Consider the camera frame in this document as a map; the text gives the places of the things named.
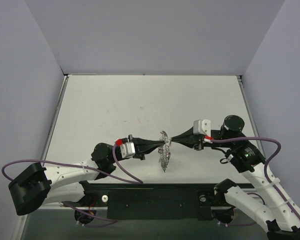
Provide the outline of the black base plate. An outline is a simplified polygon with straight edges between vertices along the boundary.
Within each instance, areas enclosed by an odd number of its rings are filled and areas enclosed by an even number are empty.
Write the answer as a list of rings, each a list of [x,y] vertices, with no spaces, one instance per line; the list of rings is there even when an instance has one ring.
[[[213,211],[230,209],[215,198],[210,183],[89,183],[80,182],[83,196],[65,201],[74,207],[106,208],[112,220],[210,221]]]

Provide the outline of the aluminium front rail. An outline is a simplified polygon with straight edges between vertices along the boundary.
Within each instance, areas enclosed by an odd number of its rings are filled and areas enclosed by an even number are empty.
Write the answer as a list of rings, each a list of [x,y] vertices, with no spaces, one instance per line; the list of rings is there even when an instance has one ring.
[[[279,188],[276,190],[275,187],[276,185],[270,184],[255,188],[270,209],[284,207],[292,201],[284,189]],[[31,213],[45,204],[64,201],[76,203],[82,200],[85,195],[88,195],[88,192],[80,184],[71,184],[53,190],[42,190],[35,194],[29,193],[24,197],[24,203],[20,207]]]

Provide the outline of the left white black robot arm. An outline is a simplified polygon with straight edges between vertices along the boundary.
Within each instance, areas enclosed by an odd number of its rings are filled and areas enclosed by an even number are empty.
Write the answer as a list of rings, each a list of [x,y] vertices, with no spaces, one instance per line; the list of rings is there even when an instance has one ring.
[[[144,160],[165,143],[129,136],[119,138],[113,145],[98,143],[91,158],[78,163],[29,159],[29,166],[8,184],[16,214],[27,215],[42,205],[63,201],[87,206],[93,193],[81,182],[113,178],[118,162],[130,158]]]

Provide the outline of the large silver keyring disc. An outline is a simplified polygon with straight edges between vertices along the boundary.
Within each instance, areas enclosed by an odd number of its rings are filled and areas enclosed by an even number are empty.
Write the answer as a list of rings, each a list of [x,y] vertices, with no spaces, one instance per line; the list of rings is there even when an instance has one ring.
[[[171,138],[169,138],[168,134],[164,130],[160,131],[160,134],[161,134],[160,140],[164,140],[164,145],[158,147],[159,163],[161,169],[165,173],[171,158],[171,151],[169,146],[169,141],[171,141]]]

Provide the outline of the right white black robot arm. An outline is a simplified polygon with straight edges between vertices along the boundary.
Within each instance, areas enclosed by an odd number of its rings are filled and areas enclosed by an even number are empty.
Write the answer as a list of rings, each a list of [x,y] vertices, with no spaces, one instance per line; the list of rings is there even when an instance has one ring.
[[[205,147],[226,148],[225,161],[252,184],[264,202],[255,200],[230,179],[215,185],[214,201],[244,212],[263,228],[270,240],[300,240],[300,207],[269,167],[281,144],[272,138],[247,137],[242,132],[244,126],[244,120],[237,115],[228,115],[219,130],[211,129],[210,120],[196,120],[192,128],[171,141],[197,151]]]

